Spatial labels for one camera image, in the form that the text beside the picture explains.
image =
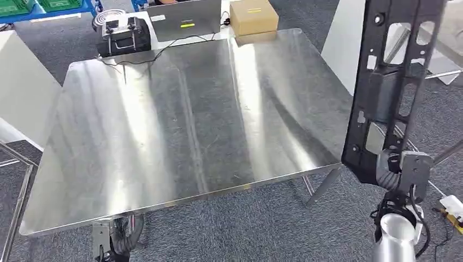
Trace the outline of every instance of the wire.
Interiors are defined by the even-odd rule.
[[[131,62],[131,61],[120,61],[120,62],[117,62],[117,63],[115,63],[115,64],[106,63],[106,62],[104,62],[102,59],[100,59],[100,61],[101,61],[103,64],[105,64],[105,65],[107,65],[107,66],[111,66],[111,67],[118,66],[118,65],[120,65],[120,64],[122,64],[122,63],[137,65],[137,64],[144,64],[144,63],[154,62],[154,61],[156,61],[156,60],[159,58],[159,56],[161,56],[161,54],[162,54],[162,52],[164,52],[164,50],[166,50],[167,48],[171,47],[175,42],[177,42],[177,41],[179,41],[179,40],[185,40],[185,39],[188,39],[188,38],[191,38],[191,37],[198,37],[198,38],[201,38],[201,39],[204,40],[204,41],[210,41],[210,40],[207,40],[207,39],[204,38],[204,37],[201,37],[201,36],[199,36],[199,35],[194,34],[194,35],[189,35],[189,36],[184,37],[184,38],[175,39],[175,40],[172,41],[172,43],[170,43],[168,46],[162,48],[161,51],[160,51],[158,54],[156,54],[156,56],[155,56],[153,59],[151,59],[151,60],[147,60],[147,61],[143,61],[143,62],[135,62],[135,63],[134,63],[134,62]]]
[[[415,258],[419,258],[429,247],[429,242],[431,241],[431,230],[429,229],[429,226],[426,223],[426,221],[424,221],[423,217],[421,216],[421,213],[418,212],[417,204],[415,203],[415,185],[414,184],[410,186],[410,201],[412,202],[413,210],[415,211],[421,223],[423,224],[424,228],[426,229],[426,242],[424,243],[424,246],[420,249],[420,251],[418,251],[418,253],[415,256]]]
[[[452,224],[452,234],[449,236],[449,231],[448,231],[448,226],[447,226],[447,219],[446,219],[446,216],[447,216],[448,213],[442,213],[442,217],[444,218],[444,226],[446,228],[446,239],[442,242],[440,242],[439,244],[437,244],[435,247],[434,247],[434,261],[437,261],[437,249],[439,247],[443,247],[445,246],[453,237],[454,235],[454,228],[455,228],[455,225]]]
[[[227,14],[227,15],[228,15],[228,18],[230,18],[230,13],[229,13],[228,11],[224,11],[224,12],[222,13],[222,16],[220,17],[220,21],[222,20],[224,14]]]

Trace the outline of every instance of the robotic arm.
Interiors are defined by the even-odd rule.
[[[361,183],[388,190],[378,210],[371,214],[376,225],[375,261],[414,261],[429,245],[429,227],[416,203],[426,196],[434,161],[425,153],[407,150],[426,70],[411,70],[411,63],[424,59],[424,68],[428,68],[445,4],[445,0],[366,1],[357,82],[342,162]],[[410,30],[400,64],[392,64],[384,53],[389,27],[395,23]],[[422,23],[434,24],[432,37],[426,44],[417,42]],[[413,93],[411,106],[402,104],[404,92]],[[405,129],[403,134],[398,126]],[[369,147],[372,128],[385,134],[382,150],[376,152]],[[427,241],[415,255],[414,245],[422,226]]]

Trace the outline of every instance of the laptop lid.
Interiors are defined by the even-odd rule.
[[[147,9],[159,42],[220,32],[221,0],[193,0]]]

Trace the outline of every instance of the green crate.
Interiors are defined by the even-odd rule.
[[[39,4],[47,12],[79,8],[82,0],[39,0]]]
[[[35,0],[0,0],[0,17],[30,13],[34,5]]]

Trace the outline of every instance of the stainless steel table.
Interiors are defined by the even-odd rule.
[[[71,64],[20,233],[338,168],[352,98],[300,29],[274,37]]]

